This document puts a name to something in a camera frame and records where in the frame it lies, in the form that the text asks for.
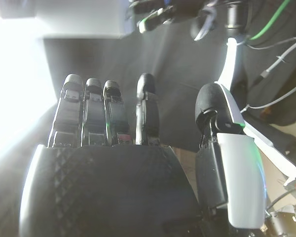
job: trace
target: green cable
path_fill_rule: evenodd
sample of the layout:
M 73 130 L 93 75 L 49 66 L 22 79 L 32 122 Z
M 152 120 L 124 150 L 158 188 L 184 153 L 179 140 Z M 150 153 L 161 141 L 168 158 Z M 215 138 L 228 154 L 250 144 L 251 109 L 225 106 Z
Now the green cable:
M 262 35 L 264 35 L 264 33 L 267 32 L 270 29 L 270 27 L 273 25 L 273 23 L 281 15 L 282 11 L 285 9 L 285 7 L 287 6 L 287 4 L 289 4 L 290 1 L 291 0 L 284 0 L 284 2 L 276 10 L 276 12 L 272 16 L 271 20 L 266 24 L 266 26 L 259 33 L 257 33 L 255 36 L 250 38 L 250 40 L 256 40 L 256 39 L 260 38 Z

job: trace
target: white cable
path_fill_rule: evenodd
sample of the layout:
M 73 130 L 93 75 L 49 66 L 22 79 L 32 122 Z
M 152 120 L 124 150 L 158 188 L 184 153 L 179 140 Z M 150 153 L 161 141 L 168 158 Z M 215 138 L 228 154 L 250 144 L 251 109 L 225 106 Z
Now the white cable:
M 252 107 L 252 106 L 250 106 L 250 105 L 248 104 L 248 105 L 247 105 L 247 106 L 241 111 L 241 113 L 245 112 L 248 108 L 255 109 L 255 110 L 257 110 L 257 109 L 264 109 L 264 108 L 266 108 L 266 107 L 269 107 L 269 106 L 271 106 L 271 105 L 274 105 L 274 104 L 276 104 L 276 103 L 278 103 L 278 102 L 284 100 L 286 97 L 290 96 L 290 95 L 293 94 L 294 92 L 296 92 L 296 87 L 293 88 L 292 90 L 290 90 L 289 92 L 287 92 L 285 95 L 281 96 L 280 98 L 278 98 L 278 99 L 276 99 L 276 100 L 274 100 L 274 101 L 272 101 L 271 103 L 268 103 L 268 104 L 266 104 L 266 105 L 262 105 L 262 106 L 258 106 L 258 107 Z
M 266 69 L 262 74 L 263 77 L 265 78 L 268 76 L 268 74 L 278 65 L 280 62 L 284 61 L 284 58 L 292 52 L 296 48 L 296 43 L 294 43 L 291 47 L 289 47 L 281 56 L 278 57 L 278 59 L 273 63 L 268 69 Z

